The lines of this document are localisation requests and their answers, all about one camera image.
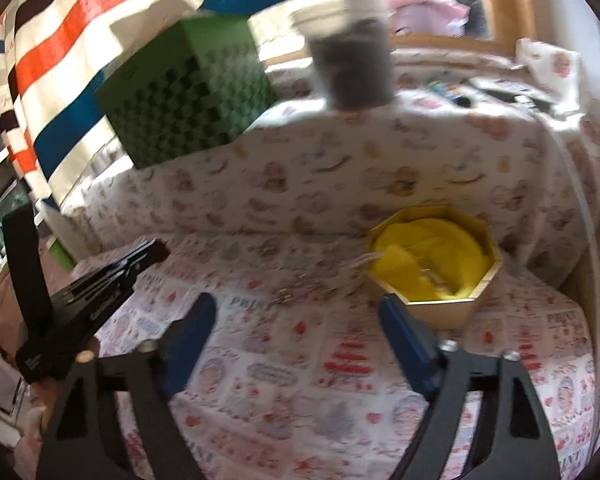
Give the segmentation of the small silver charm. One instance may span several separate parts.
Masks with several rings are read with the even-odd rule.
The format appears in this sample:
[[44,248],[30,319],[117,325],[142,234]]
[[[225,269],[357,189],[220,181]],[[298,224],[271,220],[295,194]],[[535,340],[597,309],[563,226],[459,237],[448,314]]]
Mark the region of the small silver charm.
[[294,294],[288,288],[279,289],[274,295],[276,304],[291,304],[294,301]]

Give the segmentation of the octagonal wooden jewelry box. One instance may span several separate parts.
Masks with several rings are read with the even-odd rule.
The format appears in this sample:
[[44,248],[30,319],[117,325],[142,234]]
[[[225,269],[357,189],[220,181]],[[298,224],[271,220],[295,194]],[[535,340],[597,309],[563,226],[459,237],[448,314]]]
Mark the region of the octagonal wooden jewelry box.
[[393,214],[368,232],[361,258],[370,298],[395,294],[435,330],[465,325],[502,263],[488,224],[449,205]]

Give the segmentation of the yellow cloth in box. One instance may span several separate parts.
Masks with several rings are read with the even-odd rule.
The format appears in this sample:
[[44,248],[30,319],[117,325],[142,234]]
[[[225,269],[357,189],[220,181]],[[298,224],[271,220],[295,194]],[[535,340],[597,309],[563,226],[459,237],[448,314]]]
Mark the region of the yellow cloth in box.
[[491,266],[475,237],[441,218],[391,223],[372,252],[370,276],[410,301],[466,299]]

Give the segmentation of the christmas print cloth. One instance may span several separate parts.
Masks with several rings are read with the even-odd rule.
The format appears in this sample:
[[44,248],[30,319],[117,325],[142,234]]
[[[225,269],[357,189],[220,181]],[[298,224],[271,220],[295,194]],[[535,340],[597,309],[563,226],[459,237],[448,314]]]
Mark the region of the christmas print cloth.
[[[211,479],[385,479],[426,410],[404,380],[347,237],[193,233],[138,277],[99,330],[103,356],[162,335],[202,292],[218,320],[171,403]],[[291,304],[276,304],[288,288]],[[451,338],[465,350],[520,354],[552,428],[559,470],[588,461],[595,365],[582,309],[506,261],[488,300]]]

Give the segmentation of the green checkered tissue box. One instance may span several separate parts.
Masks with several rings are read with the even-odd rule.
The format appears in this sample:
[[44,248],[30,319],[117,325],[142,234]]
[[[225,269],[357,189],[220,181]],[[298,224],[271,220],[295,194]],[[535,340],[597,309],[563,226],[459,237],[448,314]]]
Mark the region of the green checkered tissue box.
[[112,72],[95,99],[138,169],[229,144],[277,100],[243,16],[184,18]]

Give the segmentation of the striped Hermes blanket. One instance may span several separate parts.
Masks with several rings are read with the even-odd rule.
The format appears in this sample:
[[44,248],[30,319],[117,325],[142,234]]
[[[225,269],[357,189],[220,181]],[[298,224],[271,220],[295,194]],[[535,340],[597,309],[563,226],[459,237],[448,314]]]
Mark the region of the striped Hermes blanket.
[[[0,13],[0,131],[18,177],[60,205],[114,136],[95,101],[124,47],[112,24],[161,0],[10,0]],[[284,0],[184,0],[252,15]]]

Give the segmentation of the teddy bear print cloth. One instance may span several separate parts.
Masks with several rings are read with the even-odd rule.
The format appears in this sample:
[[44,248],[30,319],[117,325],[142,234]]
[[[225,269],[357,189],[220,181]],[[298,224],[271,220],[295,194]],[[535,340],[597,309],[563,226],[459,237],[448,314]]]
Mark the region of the teddy bear print cloth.
[[[600,218],[600,138],[580,98],[577,53],[525,41],[516,58],[401,49],[394,100],[332,110],[308,61],[273,66],[279,101],[235,142],[81,188],[68,216],[92,252],[169,231],[363,235],[394,212],[449,204],[484,220],[506,252],[560,284]],[[471,77],[530,84],[553,114],[509,104]],[[454,84],[474,106],[428,89]]]

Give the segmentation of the black remote control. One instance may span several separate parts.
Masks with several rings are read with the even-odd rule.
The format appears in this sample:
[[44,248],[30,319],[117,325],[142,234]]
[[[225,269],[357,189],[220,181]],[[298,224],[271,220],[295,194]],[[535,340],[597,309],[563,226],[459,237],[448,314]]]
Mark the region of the black remote control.
[[542,113],[553,114],[555,100],[530,84],[502,78],[471,77],[468,82],[477,90],[500,101],[531,107]]

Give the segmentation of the plastic jar with dark contents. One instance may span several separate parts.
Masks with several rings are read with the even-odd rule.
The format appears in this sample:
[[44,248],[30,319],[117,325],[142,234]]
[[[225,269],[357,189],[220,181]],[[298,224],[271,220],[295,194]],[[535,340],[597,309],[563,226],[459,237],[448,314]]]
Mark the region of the plastic jar with dark contents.
[[331,107],[353,112],[394,99],[389,13],[380,0],[325,2],[294,11],[291,21]]

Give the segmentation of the wooden window frame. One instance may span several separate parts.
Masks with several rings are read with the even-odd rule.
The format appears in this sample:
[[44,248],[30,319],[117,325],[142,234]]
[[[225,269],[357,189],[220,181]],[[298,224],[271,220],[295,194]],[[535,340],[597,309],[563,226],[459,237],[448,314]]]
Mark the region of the wooden window frame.
[[331,34],[363,18],[387,21],[395,49],[512,56],[519,39],[536,35],[531,0],[288,0],[248,24],[261,61],[275,64],[308,56],[309,34]]

